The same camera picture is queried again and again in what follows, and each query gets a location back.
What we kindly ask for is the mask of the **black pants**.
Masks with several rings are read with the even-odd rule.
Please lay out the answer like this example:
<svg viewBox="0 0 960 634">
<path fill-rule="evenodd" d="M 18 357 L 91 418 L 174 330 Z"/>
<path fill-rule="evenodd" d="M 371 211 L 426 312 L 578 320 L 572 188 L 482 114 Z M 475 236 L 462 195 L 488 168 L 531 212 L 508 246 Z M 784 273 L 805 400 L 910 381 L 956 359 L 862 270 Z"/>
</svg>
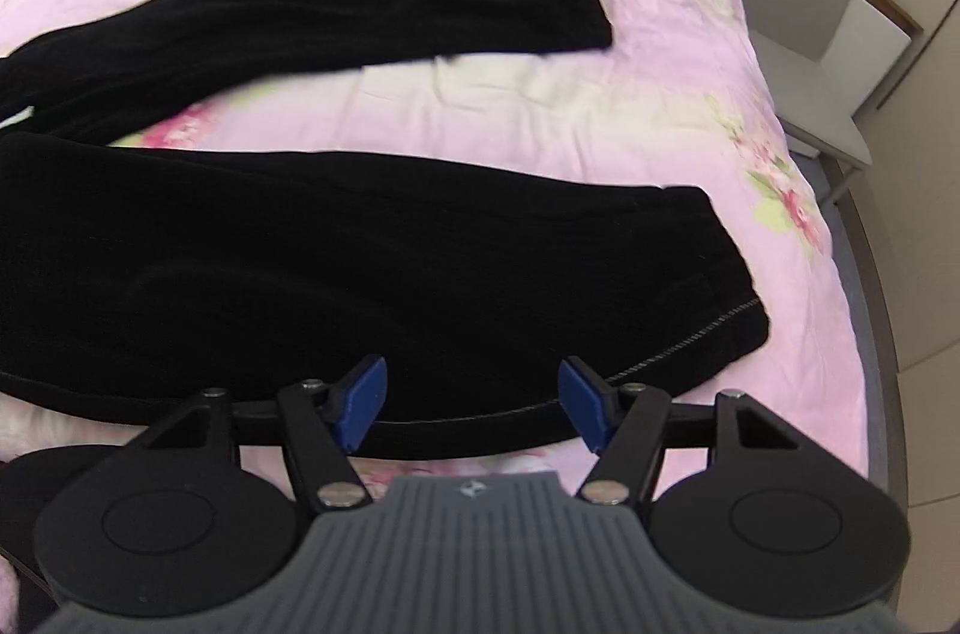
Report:
<svg viewBox="0 0 960 634">
<path fill-rule="evenodd" d="M 268 75 L 612 41 L 599 0 L 151 0 L 28 41 L 2 64 L 3 392 L 151 425 L 376 353 L 364 450 L 421 460 L 568 439 L 568 356 L 613 386 L 700 387 L 770 319 L 697 187 L 122 145 Z"/>
</svg>

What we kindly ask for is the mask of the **grey upholstered chair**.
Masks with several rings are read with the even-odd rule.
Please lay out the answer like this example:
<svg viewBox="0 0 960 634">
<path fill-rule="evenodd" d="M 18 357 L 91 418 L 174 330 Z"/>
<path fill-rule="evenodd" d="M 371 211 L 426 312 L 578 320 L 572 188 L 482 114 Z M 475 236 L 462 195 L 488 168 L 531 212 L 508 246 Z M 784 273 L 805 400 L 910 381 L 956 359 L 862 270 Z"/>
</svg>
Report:
<svg viewBox="0 0 960 634">
<path fill-rule="evenodd" d="M 872 164 L 854 114 L 907 51 L 901 26 L 867 0 L 742 0 L 775 116 L 796 142 L 843 164 L 818 203 L 835 202 Z"/>
</svg>

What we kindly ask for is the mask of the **pink floral bed quilt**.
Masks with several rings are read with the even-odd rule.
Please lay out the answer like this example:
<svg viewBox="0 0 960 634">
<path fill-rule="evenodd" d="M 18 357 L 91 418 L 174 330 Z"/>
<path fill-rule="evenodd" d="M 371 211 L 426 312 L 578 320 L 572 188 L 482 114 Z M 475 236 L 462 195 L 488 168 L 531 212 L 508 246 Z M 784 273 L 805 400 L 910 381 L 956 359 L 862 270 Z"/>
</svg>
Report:
<svg viewBox="0 0 960 634">
<path fill-rule="evenodd" d="M 2 0 L 2 44 L 143 1 Z M 268 80 L 135 130 L 132 142 L 404 153 L 578 182 L 698 185 L 771 320 L 770 341 L 719 385 L 866 470 L 866 384 L 832 236 L 789 155 L 740 0 L 602 2 L 615 29 L 608 52 Z"/>
</svg>

